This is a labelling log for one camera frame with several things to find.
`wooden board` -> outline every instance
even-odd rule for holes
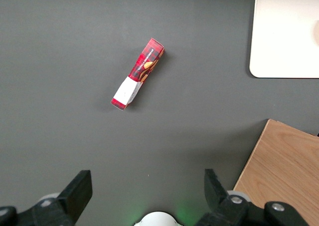
[[[268,120],[234,190],[261,208],[286,202],[311,226],[319,223],[319,137]]]

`gray surface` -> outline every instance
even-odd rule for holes
[[[163,210],[192,225],[205,168],[231,189],[267,118],[318,130],[318,80],[248,70],[254,0],[0,0],[0,204],[90,169],[78,226]],[[109,102],[148,40],[166,53],[124,112]]]

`screw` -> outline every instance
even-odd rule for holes
[[[5,215],[6,213],[8,213],[9,210],[8,209],[4,209],[4,210],[0,210],[0,217]]]
[[[285,210],[285,207],[278,203],[274,203],[273,205],[271,205],[271,207],[273,207],[274,210],[280,211],[280,212]]]
[[[234,203],[234,204],[241,204],[243,202],[243,200],[237,196],[235,197],[232,197],[231,198],[231,201]]]
[[[51,204],[51,201],[50,201],[50,200],[45,200],[45,201],[43,201],[40,205],[41,205],[42,208],[44,208],[44,207],[49,206],[50,204]]]

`white plate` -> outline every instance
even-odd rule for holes
[[[256,0],[250,71],[319,78],[319,0]]]

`green light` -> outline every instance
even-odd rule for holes
[[[176,209],[176,220],[183,226],[194,226],[203,216],[200,211],[192,202],[180,202]]]
[[[123,215],[122,225],[132,226],[135,223],[138,223],[142,216],[145,214],[146,205],[131,205],[130,207],[124,207],[123,212],[126,214]]]

